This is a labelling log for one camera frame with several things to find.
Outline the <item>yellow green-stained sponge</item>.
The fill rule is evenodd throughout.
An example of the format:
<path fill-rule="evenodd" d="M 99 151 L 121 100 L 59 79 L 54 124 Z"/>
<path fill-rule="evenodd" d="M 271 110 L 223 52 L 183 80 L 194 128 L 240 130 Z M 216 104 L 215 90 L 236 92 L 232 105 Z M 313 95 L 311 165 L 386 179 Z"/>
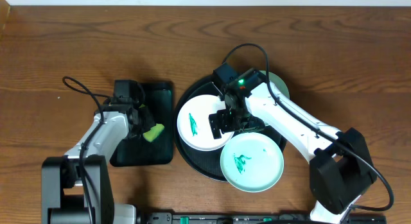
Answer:
<path fill-rule="evenodd" d="M 163 124 L 156 124 L 155 126 L 151 127 L 151 129 L 145 133 L 143 133 L 143 138 L 148 142 L 153 142 L 160 136 L 162 131 L 164 130 Z"/>

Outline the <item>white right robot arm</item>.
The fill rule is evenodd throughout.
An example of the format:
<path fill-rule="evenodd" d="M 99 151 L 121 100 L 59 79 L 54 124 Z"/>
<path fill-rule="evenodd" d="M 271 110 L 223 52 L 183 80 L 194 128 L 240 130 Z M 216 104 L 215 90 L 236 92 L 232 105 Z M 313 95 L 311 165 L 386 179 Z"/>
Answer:
<path fill-rule="evenodd" d="M 225 132 L 271 126 L 310 165 L 310 189 L 316 199 L 310 220 L 340 223 L 375 183 L 378 173 L 365 137 L 356 129 L 341 132 L 289 100 L 272 82 L 240 79 L 221 89 L 224 108 L 209 114 L 215 139 Z"/>

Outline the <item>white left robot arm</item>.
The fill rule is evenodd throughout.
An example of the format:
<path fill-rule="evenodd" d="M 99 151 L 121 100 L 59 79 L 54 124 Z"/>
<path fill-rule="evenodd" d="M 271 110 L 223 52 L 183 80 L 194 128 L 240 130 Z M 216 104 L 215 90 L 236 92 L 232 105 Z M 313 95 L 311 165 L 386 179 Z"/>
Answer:
<path fill-rule="evenodd" d="M 84 136 L 42 164 L 41 222 L 136 224 L 136 207 L 114 202 L 108 164 L 119 144 L 154 125 L 144 98 L 112 97 L 98 105 Z"/>

